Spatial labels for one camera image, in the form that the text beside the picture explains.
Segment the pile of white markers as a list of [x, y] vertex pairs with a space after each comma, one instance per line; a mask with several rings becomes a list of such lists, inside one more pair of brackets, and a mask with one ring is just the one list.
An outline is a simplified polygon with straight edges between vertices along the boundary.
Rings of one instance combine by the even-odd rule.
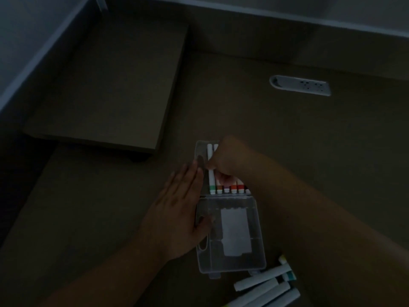
[[291, 285], [297, 277], [284, 254], [278, 261], [278, 266], [236, 282], [235, 291], [247, 292], [222, 307], [287, 307], [297, 300], [300, 292]]

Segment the person's right hand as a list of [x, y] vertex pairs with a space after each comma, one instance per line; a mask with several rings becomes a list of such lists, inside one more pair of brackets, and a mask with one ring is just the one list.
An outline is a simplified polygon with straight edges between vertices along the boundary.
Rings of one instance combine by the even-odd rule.
[[234, 136], [223, 138], [206, 164], [223, 186], [241, 180], [247, 186], [262, 183], [263, 155], [251, 149]]

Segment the clear plastic marker case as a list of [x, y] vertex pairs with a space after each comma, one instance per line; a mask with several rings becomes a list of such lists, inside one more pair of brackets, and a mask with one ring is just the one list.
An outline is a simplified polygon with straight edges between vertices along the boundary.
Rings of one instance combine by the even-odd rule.
[[246, 191], [228, 192], [206, 169], [215, 144], [218, 141], [197, 141], [194, 155], [204, 172], [195, 225], [208, 215], [214, 218], [211, 232], [196, 247], [197, 261], [199, 271], [211, 279], [220, 278], [221, 273], [254, 273], [266, 267], [256, 200]]

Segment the person's left hand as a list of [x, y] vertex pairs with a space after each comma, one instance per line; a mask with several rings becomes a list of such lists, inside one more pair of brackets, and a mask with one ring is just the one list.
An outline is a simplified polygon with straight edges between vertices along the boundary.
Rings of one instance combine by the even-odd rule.
[[183, 256], [205, 238], [194, 236], [203, 180], [204, 171], [197, 160], [182, 165], [169, 176], [136, 235], [149, 255], [167, 263]]

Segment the grey desk power socket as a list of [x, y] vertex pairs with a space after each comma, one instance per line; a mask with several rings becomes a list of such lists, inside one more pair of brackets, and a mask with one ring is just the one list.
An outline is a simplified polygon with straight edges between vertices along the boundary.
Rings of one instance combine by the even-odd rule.
[[332, 92], [326, 81], [317, 81], [306, 78], [274, 75], [269, 78], [272, 87], [291, 92], [301, 92], [330, 97]]

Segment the person's right forearm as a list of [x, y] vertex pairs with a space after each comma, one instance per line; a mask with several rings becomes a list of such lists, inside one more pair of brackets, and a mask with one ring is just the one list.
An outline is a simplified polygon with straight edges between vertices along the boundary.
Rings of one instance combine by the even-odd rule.
[[409, 307], [409, 250], [250, 151], [241, 177], [272, 211], [290, 264], [316, 304]]

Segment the person's left forearm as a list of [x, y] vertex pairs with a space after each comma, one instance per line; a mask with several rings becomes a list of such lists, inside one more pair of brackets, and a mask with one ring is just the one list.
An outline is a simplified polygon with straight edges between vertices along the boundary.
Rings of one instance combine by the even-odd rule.
[[141, 230], [101, 265], [38, 307], [132, 307], [168, 261], [166, 231]]

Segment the brown wooden desk riser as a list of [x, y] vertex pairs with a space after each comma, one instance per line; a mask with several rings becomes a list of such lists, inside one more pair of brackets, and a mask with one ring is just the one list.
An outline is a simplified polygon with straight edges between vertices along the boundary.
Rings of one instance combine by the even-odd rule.
[[75, 50], [23, 131], [38, 139], [155, 154], [187, 23], [110, 16]]

